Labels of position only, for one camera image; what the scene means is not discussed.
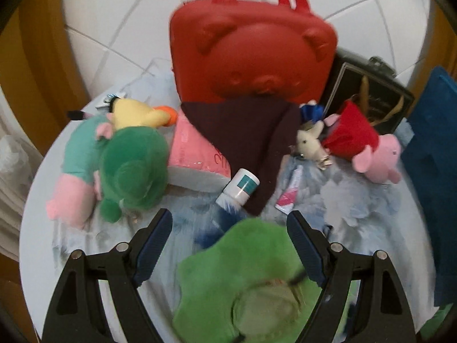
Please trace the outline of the dark maroon cloth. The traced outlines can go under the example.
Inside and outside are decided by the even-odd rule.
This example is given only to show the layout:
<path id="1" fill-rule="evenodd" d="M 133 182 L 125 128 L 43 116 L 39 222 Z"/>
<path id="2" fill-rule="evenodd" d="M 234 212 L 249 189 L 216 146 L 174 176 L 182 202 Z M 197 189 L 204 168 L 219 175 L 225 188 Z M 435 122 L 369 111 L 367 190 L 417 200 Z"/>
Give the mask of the dark maroon cloth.
<path id="1" fill-rule="evenodd" d="M 227 159 L 233 174 L 243 168 L 259 179 L 245 209 L 260 215 L 276 189 L 283 157 L 296 144 L 299 106 L 278 97 L 241 97 L 213 104 L 184 102 L 181 109 Z"/>

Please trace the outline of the pink pig plush red dress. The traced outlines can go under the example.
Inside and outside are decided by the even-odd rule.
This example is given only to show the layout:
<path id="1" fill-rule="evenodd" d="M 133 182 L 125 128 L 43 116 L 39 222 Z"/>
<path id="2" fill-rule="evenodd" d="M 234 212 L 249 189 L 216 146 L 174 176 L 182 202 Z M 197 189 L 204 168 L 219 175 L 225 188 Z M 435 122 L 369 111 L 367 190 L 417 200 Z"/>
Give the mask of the pink pig plush red dress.
<path id="1" fill-rule="evenodd" d="M 396 169 L 401 153 L 398 139 L 393 134 L 378 134 L 352 101 L 344 101 L 340 111 L 324 119 L 324 124 L 328 131 L 321 145 L 330 154 L 349 161 L 373 183 L 401 181 Z"/>

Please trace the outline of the white teal-label bottle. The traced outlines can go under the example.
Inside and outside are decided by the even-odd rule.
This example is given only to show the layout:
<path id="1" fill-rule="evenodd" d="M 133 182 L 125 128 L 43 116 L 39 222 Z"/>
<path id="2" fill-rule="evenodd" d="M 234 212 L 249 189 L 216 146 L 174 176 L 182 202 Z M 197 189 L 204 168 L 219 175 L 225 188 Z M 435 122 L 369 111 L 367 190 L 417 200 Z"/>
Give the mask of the white teal-label bottle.
<path id="1" fill-rule="evenodd" d="M 227 212 L 239 212 L 259 187 L 259 178 L 247 169 L 239 169 L 215 203 Z"/>

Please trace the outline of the white plastic bag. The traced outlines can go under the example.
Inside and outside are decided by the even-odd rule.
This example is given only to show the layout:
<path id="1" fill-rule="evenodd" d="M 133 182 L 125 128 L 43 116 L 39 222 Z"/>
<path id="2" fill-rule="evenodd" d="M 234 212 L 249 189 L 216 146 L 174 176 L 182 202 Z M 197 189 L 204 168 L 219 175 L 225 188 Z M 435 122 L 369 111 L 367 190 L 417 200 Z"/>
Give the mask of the white plastic bag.
<path id="1" fill-rule="evenodd" d="M 1 179 L 13 187 L 29 188 L 42 161 L 41 154 L 22 139 L 1 137 Z"/>

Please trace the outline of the yellow duck plush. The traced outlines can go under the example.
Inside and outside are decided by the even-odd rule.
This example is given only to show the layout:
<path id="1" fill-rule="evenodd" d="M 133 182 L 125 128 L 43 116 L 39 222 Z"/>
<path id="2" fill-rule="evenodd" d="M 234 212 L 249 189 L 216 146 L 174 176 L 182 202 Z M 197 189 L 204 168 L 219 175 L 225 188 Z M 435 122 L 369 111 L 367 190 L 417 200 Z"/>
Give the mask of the yellow duck plush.
<path id="1" fill-rule="evenodd" d="M 169 127 L 176 123 L 177 111 L 168 106 L 152 107 L 135 99 L 115 97 L 109 106 L 108 119 L 115 130 L 134 126 Z"/>

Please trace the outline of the small beige mouse plush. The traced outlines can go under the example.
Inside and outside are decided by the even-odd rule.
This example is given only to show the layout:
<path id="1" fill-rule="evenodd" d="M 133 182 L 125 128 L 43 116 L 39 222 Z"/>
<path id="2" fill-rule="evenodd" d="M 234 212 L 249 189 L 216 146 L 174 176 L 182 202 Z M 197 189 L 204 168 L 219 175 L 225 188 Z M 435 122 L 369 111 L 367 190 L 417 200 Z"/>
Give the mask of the small beige mouse plush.
<path id="1" fill-rule="evenodd" d="M 319 137 L 324 129 L 324 122 L 308 121 L 297 131 L 293 156 L 313 161 L 317 168 L 324 171 L 332 165 L 329 153 L 322 147 Z"/>

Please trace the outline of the pink white tube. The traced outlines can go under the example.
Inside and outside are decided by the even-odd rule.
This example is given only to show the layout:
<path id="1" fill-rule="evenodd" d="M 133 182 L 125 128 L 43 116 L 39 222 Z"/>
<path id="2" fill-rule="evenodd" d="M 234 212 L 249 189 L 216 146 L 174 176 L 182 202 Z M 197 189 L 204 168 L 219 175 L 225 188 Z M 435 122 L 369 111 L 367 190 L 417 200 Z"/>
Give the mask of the pink white tube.
<path id="1" fill-rule="evenodd" d="M 275 208 L 283 214 L 290 214 L 294 208 L 298 192 L 300 190 L 300 182 L 303 177 L 304 167 L 298 165 L 292 172 L 289 183 L 284 192 L 279 196 L 275 203 Z"/>

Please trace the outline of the blue plastic storage bin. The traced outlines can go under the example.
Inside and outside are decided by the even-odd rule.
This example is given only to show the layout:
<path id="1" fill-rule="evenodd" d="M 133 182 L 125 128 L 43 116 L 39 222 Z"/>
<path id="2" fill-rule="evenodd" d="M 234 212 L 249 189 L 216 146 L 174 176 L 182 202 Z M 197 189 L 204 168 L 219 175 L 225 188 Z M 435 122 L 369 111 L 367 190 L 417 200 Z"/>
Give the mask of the blue plastic storage bin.
<path id="1" fill-rule="evenodd" d="M 456 81 L 435 67 L 407 119 L 414 136 L 401 159 L 431 239 L 434 305 L 456 302 Z"/>

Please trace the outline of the pig plush teal shirt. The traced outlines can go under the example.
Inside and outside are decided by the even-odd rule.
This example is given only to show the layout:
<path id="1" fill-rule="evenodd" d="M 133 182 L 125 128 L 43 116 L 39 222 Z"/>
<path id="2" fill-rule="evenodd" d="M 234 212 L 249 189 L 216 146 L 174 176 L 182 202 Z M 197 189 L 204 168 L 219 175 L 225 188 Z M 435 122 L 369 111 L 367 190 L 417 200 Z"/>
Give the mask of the pig plush teal shirt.
<path id="1" fill-rule="evenodd" d="M 46 211 L 50 220 L 85 227 L 100 196 L 101 154 L 114 134 L 109 116 L 93 115 L 71 133 L 63 153 L 61 174 Z"/>

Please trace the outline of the dark green turtle plush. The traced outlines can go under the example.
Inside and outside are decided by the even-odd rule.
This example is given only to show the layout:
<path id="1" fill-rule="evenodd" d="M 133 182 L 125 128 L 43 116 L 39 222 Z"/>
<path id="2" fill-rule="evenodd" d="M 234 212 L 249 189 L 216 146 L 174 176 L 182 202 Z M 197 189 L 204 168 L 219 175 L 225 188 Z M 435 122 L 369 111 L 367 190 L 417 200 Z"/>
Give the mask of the dark green turtle plush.
<path id="1" fill-rule="evenodd" d="M 168 143 L 156 129 L 114 132 L 100 159 L 101 217 L 115 223 L 125 211 L 147 212 L 157 204 L 168 184 L 168 158 Z"/>

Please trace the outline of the bright green plush cushion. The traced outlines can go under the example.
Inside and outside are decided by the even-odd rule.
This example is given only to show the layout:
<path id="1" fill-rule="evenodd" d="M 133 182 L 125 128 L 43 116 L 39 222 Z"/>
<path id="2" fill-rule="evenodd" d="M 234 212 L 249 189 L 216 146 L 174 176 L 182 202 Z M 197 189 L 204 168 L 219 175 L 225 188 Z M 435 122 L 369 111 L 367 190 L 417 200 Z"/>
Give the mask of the bright green plush cushion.
<path id="1" fill-rule="evenodd" d="M 177 277 L 182 342 L 295 342 L 321 294 L 286 228 L 258 218 L 184 259 Z"/>

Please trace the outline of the red bear-face handbag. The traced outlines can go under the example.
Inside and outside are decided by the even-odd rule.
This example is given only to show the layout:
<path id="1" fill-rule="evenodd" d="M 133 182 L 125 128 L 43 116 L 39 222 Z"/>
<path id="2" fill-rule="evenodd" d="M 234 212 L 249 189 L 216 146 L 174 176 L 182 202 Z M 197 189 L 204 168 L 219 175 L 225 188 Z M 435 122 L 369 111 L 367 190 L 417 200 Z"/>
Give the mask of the red bear-face handbag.
<path id="1" fill-rule="evenodd" d="M 268 95 L 296 104 L 319 101 L 337 42 L 308 0 L 192 0 L 170 20 L 183 102 Z"/>

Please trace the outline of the black picture frame box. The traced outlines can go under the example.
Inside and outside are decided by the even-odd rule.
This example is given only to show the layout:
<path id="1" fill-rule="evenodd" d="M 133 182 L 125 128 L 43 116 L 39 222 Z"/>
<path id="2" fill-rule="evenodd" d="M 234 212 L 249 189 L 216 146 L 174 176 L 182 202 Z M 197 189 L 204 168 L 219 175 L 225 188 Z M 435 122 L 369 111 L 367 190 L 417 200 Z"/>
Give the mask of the black picture frame box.
<path id="1" fill-rule="evenodd" d="M 338 49 L 320 99 L 323 115 L 339 113 L 347 100 L 383 135 L 396 130 L 414 96 L 396 80 L 396 72 L 382 58 L 367 59 Z"/>

